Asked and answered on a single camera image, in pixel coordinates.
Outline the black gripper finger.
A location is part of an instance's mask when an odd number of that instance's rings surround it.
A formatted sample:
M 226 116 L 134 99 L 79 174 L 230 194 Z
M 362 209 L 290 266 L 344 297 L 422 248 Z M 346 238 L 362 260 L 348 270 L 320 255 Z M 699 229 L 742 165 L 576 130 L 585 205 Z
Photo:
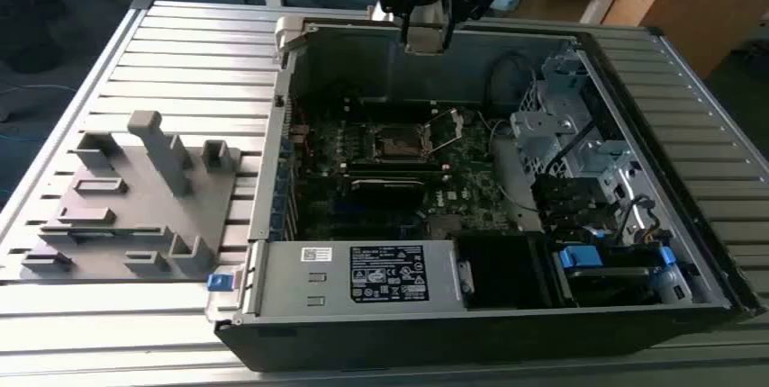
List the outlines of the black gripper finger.
M 402 42 L 412 53 L 428 53 L 432 33 L 428 24 L 432 21 L 432 3 L 428 0 L 404 0 L 402 2 Z
M 456 28 L 455 0 L 444 0 L 445 25 L 444 25 L 444 49 L 452 45 L 452 36 Z

